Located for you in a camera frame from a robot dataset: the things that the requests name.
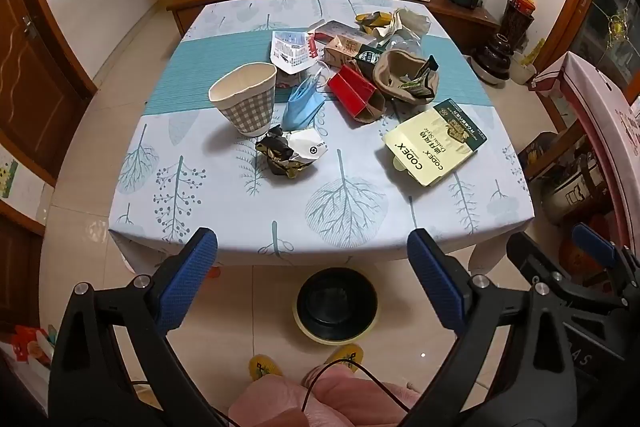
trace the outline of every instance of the door handle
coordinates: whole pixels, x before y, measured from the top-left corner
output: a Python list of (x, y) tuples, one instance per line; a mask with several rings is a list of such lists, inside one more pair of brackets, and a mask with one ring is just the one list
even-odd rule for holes
[(22, 22), (24, 22), (24, 34), (30, 39), (36, 38), (38, 31), (33, 21), (25, 15), (22, 17)]

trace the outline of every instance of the yellow packaging card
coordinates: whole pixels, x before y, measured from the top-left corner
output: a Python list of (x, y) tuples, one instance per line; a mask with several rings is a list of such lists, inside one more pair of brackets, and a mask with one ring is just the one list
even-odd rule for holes
[(394, 165), (425, 187), (452, 171), (486, 141), (486, 136), (451, 99), (401, 123), (384, 141)]

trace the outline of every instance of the round black device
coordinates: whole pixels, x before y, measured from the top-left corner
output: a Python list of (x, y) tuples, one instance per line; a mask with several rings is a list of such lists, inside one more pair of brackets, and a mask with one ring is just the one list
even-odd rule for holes
[(342, 344), (364, 333), (377, 310), (376, 291), (364, 275), (350, 268), (327, 268), (302, 285), (294, 313), (314, 340)]

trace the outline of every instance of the tablecloth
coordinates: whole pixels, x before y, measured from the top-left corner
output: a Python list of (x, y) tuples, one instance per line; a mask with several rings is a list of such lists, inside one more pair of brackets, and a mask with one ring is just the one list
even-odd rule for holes
[[(207, 98), (235, 67), (268, 61), (271, 31), (320, 19), (410, 7), (431, 20), (422, 42), (440, 65), (435, 102), (453, 98), (488, 140), (455, 172), (421, 187), (392, 167), (382, 137), (415, 108), (387, 103), (372, 124), (351, 120), (330, 93), (313, 126), (328, 152), (295, 180), (275, 176), (255, 141)], [(276, 94), (273, 123), (288, 94)], [(235, 0), (205, 7), (146, 104), (122, 166), (110, 231), (130, 267), (151, 273), (198, 227), (218, 236), (217, 264), (325, 264), (406, 256), (424, 227), (445, 251), (522, 227), (529, 191), (495, 109), (446, 32), (421, 4), (401, 0)]]

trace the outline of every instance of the paper cup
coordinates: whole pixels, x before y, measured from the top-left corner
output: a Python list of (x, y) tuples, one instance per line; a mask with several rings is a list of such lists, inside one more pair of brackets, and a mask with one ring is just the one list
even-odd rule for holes
[(261, 136), (273, 116), (276, 67), (252, 62), (227, 73), (209, 88), (209, 100), (245, 136)]

